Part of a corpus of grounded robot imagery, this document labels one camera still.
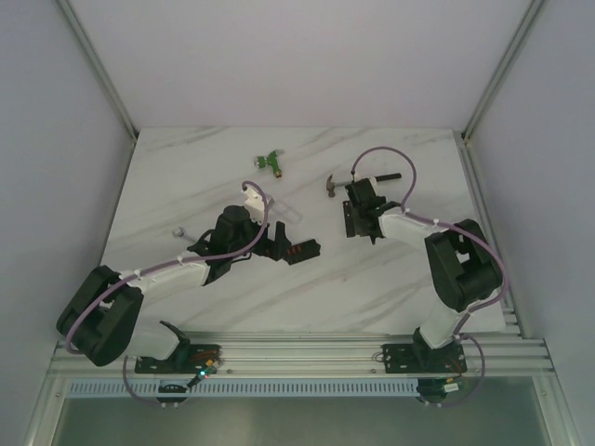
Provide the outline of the black fuse box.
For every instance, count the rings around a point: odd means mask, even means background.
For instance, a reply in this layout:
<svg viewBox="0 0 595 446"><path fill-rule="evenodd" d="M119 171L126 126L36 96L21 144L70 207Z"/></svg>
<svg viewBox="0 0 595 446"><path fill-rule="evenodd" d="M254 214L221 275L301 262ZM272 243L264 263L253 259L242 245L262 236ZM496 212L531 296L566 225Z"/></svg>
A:
<svg viewBox="0 0 595 446"><path fill-rule="evenodd" d="M288 265L311 260L321 253L321 245L314 239L289 246L284 254L284 261Z"/></svg>

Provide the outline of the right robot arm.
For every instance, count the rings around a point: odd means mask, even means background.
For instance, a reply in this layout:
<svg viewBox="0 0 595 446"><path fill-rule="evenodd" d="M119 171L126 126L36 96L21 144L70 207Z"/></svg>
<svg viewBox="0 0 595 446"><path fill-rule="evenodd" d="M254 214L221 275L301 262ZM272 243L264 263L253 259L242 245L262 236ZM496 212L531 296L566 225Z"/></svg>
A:
<svg viewBox="0 0 595 446"><path fill-rule="evenodd" d="M504 290L502 262L473 219L449 224L414 216L403 204L378 195L377 182L371 177L351 182L345 189L348 200L343 208L349 238L367 237L372 243L395 240L427 256L438 302L415 329L409 347L413 363L431 371L446 355L455 353L456 341L472 315L492 304L495 291Z"/></svg>

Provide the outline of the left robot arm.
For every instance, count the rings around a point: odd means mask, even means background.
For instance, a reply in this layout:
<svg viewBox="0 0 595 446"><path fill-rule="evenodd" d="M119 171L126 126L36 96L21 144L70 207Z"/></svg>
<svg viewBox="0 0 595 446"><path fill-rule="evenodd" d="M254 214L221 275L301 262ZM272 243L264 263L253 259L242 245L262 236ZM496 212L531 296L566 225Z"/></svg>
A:
<svg viewBox="0 0 595 446"><path fill-rule="evenodd" d="M291 243L285 224L257 222L240 205L224 208L214 228L172 260L146 269L92 269L59 316L57 328L71 354L98 367L122 356L152 358L170 374L190 362L189 340L174 315L152 315L150 305L220 279L252 255L281 259Z"/></svg>

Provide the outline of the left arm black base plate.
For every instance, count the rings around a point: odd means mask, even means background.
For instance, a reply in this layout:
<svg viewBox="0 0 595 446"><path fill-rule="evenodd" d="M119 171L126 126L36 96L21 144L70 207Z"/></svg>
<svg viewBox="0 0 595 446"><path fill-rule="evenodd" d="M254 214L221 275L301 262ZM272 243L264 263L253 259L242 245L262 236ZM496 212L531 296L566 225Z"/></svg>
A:
<svg viewBox="0 0 595 446"><path fill-rule="evenodd" d="M136 359L136 374L199 374L219 363L221 346L217 344L189 344L178 347L165 360L150 357Z"/></svg>

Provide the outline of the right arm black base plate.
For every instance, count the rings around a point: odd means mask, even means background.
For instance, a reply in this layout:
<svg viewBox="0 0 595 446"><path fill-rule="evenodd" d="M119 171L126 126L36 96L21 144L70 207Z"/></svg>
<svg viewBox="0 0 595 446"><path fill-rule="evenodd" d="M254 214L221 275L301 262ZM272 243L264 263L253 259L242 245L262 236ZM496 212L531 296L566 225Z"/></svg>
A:
<svg viewBox="0 0 595 446"><path fill-rule="evenodd" d="M385 344L381 356L387 374L463 374L468 370L463 347L455 342L442 348Z"/></svg>

